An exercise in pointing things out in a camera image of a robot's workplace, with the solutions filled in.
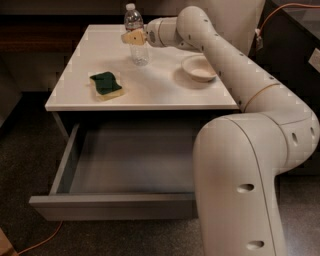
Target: dark wall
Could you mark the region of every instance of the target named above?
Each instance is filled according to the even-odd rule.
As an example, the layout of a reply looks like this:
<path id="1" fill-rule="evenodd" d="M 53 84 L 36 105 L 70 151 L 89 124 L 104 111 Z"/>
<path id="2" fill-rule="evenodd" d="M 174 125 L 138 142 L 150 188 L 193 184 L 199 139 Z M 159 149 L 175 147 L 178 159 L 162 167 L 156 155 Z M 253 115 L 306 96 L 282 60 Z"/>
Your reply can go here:
<path id="1" fill-rule="evenodd" d="M 267 1 L 262 20 L 275 7 Z M 320 40 L 284 11 L 269 20 L 262 37 L 263 49 L 256 52 L 253 48 L 250 57 L 303 99 L 320 119 L 320 73 L 308 63 L 314 49 L 320 49 Z M 310 159 L 288 175 L 320 175 L 319 166 L 318 145 Z"/>

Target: bottle cap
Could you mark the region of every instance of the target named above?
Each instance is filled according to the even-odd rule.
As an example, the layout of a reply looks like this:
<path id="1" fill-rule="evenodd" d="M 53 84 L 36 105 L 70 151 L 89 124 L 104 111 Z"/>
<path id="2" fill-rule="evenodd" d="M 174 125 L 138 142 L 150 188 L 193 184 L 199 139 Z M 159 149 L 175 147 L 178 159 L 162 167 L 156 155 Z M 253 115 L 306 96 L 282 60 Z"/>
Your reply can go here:
<path id="1" fill-rule="evenodd" d="M 127 11 L 132 11 L 132 10 L 136 9 L 136 6 L 135 6 L 135 4 L 127 4 L 126 9 L 127 9 Z"/>

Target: screw hole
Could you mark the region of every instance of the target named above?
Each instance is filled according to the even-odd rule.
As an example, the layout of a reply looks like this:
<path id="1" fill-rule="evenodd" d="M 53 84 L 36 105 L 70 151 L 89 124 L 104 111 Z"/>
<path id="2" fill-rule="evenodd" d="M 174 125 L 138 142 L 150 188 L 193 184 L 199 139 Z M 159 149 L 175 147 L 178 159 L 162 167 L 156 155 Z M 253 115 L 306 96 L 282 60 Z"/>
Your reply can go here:
<path id="1" fill-rule="evenodd" d="M 312 139 L 315 139 L 316 134 L 315 134 L 314 129 L 312 127 L 310 128 L 310 131 L 311 131 Z"/>
<path id="2" fill-rule="evenodd" d="M 298 138 L 297 138 L 297 135 L 295 133 L 292 133 L 292 140 L 293 140 L 293 144 L 295 146 L 298 146 Z"/>
<path id="3" fill-rule="evenodd" d="M 251 241 L 250 243 L 247 244 L 247 248 L 250 251 L 261 249 L 263 246 L 264 246 L 263 241 Z"/>
<path id="4" fill-rule="evenodd" d="M 254 190 L 254 185 L 253 184 L 242 184 L 237 188 L 237 191 L 239 193 L 248 193 Z"/>

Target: table top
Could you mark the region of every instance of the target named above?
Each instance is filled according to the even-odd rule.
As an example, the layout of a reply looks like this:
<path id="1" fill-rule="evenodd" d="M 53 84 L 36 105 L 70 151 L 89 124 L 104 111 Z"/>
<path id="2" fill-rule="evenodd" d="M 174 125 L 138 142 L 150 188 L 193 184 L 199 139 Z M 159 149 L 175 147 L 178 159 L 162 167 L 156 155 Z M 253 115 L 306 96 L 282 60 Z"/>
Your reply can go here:
<path id="1" fill-rule="evenodd" d="M 47 111 L 238 109 L 218 77 L 193 81 L 181 61 L 196 53 L 173 47 L 152 48 L 138 67 L 123 44 L 123 25 L 90 25 L 46 103 Z M 90 76 L 112 72 L 121 90 L 97 93 Z"/>

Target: wall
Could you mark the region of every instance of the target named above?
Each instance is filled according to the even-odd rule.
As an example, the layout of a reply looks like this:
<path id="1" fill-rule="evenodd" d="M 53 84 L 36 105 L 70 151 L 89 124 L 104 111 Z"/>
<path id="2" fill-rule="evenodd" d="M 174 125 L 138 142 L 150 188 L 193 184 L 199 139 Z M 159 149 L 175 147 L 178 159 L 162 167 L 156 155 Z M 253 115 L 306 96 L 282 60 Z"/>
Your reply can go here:
<path id="1" fill-rule="evenodd" d="M 0 57 L 0 127 L 20 100 L 20 91 Z"/>

